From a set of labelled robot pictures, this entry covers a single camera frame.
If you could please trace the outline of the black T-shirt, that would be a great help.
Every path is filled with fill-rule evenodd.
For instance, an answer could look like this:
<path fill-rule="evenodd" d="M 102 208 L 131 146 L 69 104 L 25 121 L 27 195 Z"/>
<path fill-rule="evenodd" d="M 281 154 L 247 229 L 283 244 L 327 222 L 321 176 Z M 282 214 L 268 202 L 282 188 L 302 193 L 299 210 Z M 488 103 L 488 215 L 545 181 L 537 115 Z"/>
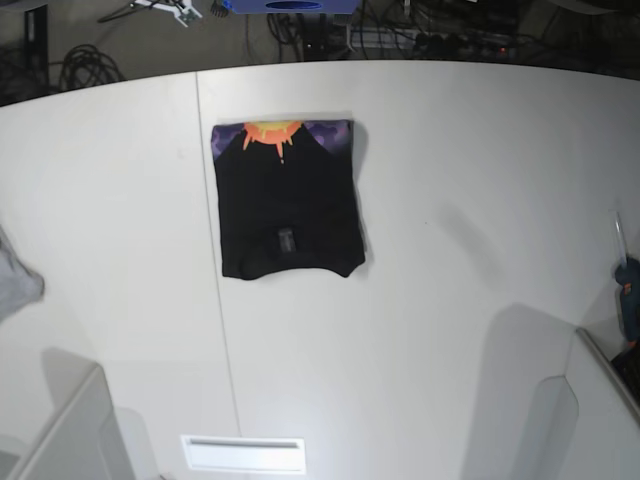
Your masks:
<path fill-rule="evenodd" d="M 347 278 L 364 263 L 353 140 L 348 119 L 213 127 L 225 277 L 321 269 Z"/>

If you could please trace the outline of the blue box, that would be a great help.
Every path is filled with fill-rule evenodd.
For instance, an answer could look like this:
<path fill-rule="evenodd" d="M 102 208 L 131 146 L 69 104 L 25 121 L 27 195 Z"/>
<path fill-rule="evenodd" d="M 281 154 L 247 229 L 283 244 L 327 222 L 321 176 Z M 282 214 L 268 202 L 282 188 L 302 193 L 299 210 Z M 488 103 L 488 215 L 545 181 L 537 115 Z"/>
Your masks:
<path fill-rule="evenodd" d="M 222 5 L 237 14 L 302 13 L 352 14 L 359 0 L 224 0 Z"/>

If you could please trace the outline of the black power strip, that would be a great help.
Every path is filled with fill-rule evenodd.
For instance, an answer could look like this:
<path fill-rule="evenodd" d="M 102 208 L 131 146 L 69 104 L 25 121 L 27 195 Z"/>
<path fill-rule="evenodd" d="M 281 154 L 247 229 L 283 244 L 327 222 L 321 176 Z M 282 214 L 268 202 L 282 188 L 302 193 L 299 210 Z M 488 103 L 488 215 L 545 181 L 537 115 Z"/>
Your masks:
<path fill-rule="evenodd" d="M 508 48 L 483 38 L 465 37 L 454 33 L 416 35 L 412 53 L 422 58 L 458 58 L 506 54 Z"/>

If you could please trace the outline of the grey cloth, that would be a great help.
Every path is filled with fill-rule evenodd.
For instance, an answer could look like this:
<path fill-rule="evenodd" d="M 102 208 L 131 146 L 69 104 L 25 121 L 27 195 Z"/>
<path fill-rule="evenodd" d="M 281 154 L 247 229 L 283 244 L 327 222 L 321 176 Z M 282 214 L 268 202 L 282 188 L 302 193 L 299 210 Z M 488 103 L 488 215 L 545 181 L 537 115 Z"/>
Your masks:
<path fill-rule="evenodd" d="M 1 230 L 0 274 L 2 321 L 44 296 L 44 279 L 20 261 L 4 230 Z"/>

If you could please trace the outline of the blue glue gun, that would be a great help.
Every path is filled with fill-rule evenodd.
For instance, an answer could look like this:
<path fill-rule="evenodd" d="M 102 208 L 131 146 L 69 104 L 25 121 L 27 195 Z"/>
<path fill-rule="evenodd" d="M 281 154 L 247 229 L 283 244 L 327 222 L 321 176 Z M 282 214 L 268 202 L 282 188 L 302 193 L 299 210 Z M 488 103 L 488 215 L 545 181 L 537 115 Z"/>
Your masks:
<path fill-rule="evenodd" d="M 618 285 L 621 332 L 631 348 L 639 342 L 639 260 L 631 256 L 617 210 L 613 211 L 619 261 L 614 268 L 613 278 Z"/>

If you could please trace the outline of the black keyboard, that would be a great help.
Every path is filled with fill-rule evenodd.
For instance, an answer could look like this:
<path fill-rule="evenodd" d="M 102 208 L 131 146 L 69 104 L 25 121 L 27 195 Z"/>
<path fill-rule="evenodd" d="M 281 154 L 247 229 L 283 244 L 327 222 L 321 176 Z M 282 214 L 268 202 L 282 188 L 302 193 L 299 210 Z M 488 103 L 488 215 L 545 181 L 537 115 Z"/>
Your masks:
<path fill-rule="evenodd" d="M 640 351 L 639 346 L 617 355 L 612 365 L 622 382 L 636 400 L 640 400 Z"/>

